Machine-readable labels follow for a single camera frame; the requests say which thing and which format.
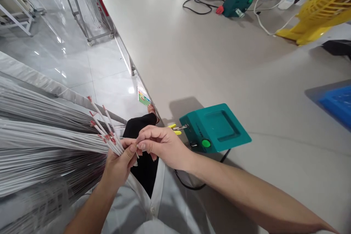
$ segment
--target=yellow plastic basket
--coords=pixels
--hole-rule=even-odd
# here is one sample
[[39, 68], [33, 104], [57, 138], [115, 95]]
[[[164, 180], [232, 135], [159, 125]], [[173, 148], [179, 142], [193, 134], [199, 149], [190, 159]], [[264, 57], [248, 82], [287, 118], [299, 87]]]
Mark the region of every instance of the yellow plastic basket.
[[351, 0], [307, 0], [297, 17], [300, 22], [292, 29], [276, 35], [295, 40], [298, 45], [315, 41], [332, 26], [351, 20]]

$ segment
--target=blue plastic tray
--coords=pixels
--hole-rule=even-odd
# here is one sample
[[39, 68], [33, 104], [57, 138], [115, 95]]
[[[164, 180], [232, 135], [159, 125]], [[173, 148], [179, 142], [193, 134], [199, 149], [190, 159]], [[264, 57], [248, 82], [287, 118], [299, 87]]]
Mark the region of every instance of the blue plastic tray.
[[335, 118], [351, 129], [351, 86], [328, 91], [319, 102]]

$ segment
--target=white coat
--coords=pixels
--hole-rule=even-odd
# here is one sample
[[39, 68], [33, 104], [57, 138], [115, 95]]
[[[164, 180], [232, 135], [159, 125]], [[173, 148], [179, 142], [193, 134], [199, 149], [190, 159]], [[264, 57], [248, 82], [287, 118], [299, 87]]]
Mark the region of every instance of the white coat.
[[102, 234], [215, 233], [196, 192], [183, 187], [173, 169], [158, 161], [152, 197], [130, 174], [113, 201]]

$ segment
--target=green button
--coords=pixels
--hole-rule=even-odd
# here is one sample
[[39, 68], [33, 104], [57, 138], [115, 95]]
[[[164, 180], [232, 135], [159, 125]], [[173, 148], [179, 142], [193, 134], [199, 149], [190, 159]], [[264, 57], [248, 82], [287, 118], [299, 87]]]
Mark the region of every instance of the green button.
[[202, 143], [202, 146], [206, 148], [211, 146], [211, 142], [209, 140], [202, 140], [201, 143]]

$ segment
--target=tiled floor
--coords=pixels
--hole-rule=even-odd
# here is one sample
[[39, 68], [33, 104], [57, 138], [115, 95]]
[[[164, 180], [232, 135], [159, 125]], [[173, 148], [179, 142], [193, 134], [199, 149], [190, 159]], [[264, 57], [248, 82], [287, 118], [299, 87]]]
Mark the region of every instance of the tiled floor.
[[[147, 113], [137, 98], [131, 77], [114, 39], [100, 38], [89, 47], [66, 0], [30, 0], [47, 13], [36, 18], [28, 37], [19, 28], [0, 31], [0, 51], [64, 84], [83, 96], [91, 95], [111, 112], [128, 120]], [[78, 0], [91, 32], [97, 29], [83, 0]]]

